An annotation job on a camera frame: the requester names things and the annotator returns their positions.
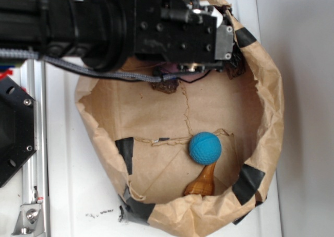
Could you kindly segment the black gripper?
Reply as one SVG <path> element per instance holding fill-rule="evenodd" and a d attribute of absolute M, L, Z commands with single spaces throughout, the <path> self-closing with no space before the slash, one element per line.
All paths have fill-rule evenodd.
<path fill-rule="evenodd" d="M 207 1 L 135 0 L 135 55 L 141 60 L 220 67 L 234 31 Z"/>

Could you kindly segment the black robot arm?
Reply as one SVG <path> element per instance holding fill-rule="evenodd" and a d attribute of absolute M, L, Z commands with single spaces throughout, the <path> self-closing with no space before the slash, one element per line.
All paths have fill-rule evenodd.
<path fill-rule="evenodd" d="M 79 57 L 91 73 L 129 57 L 221 67 L 232 56 L 225 13 L 200 0 L 1 0 L 1 48 Z"/>

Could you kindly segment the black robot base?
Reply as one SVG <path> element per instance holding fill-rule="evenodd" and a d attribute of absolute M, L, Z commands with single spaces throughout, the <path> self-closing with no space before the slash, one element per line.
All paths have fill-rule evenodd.
<path fill-rule="evenodd" d="M 1 80 L 1 187 L 36 152 L 34 105 L 10 77 Z"/>

